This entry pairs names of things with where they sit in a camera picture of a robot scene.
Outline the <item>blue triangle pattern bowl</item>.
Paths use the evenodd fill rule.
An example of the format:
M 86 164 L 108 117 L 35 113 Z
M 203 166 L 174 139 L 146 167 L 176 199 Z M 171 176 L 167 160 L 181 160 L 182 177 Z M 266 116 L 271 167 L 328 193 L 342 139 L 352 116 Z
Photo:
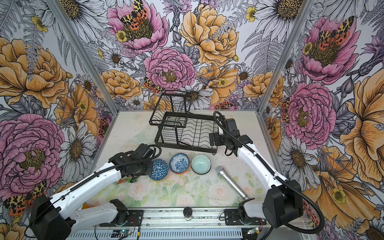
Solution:
M 149 178 L 154 182 L 161 182 L 166 179 L 169 174 L 169 166 L 165 160 L 153 160 L 153 171 Z

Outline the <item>blue floral bowl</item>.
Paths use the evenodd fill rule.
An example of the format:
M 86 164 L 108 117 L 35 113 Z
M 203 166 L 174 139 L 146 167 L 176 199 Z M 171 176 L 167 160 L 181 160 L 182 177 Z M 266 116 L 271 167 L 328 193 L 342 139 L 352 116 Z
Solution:
M 189 169 L 189 157 L 186 154 L 178 153 L 171 158 L 169 166 L 173 173 L 181 175 Z

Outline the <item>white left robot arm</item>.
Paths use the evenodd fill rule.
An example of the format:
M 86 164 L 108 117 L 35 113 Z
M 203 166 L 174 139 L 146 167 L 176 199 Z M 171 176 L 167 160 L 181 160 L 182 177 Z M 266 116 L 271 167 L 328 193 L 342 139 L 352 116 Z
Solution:
M 83 204 L 108 185 L 125 177 L 135 180 L 153 172 L 153 160 L 162 149 L 140 144 L 134 151 L 115 154 L 98 170 L 72 187 L 51 197 L 41 195 L 33 203 L 29 228 L 38 240 L 65 240 L 71 234 L 100 224 L 124 225 L 128 208 L 118 199 L 100 207 L 83 209 Z

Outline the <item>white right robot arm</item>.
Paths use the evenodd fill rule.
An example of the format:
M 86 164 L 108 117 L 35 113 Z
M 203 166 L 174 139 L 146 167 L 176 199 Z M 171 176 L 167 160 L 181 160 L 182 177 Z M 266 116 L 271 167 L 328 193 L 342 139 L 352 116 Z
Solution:
M 262 183 L 266 196 L 261 203 L 255 199 L 244 200 L 239 204 L 239 215 L 243 222 L 264 219 L 272 227 L 287 226 L 291 221 L 303 216 L 303 197 L 299 194 L 300 185 L 288 181 L 269 164 L 257 150 L 247 135 L 241 135 L 236 121 L 227 119 L 220 112 L 213 113 L 219 131 L 210 134 L 211 143 L 225 146 L 236 157 L 245 162 Z

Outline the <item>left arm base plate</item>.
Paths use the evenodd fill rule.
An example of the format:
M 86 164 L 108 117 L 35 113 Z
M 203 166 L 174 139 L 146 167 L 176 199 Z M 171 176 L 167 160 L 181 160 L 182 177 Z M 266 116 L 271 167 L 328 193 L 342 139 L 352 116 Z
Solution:
M 127 210 L 118 212 L 115 219 L 110 223 L 100 224 L 100 227 L 139 227 L 142 224 L 143 210 Z

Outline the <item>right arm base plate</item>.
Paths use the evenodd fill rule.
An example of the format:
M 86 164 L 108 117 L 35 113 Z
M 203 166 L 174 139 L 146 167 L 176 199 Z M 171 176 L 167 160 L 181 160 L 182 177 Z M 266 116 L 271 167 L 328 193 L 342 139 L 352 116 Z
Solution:
M 265 219 L 249 218 L 245 213 L 238 209 L 225 209 L 224 217 L 220 217 L 220 219 L 225 221 L 226 226 L 264 226 L 267 224 Z

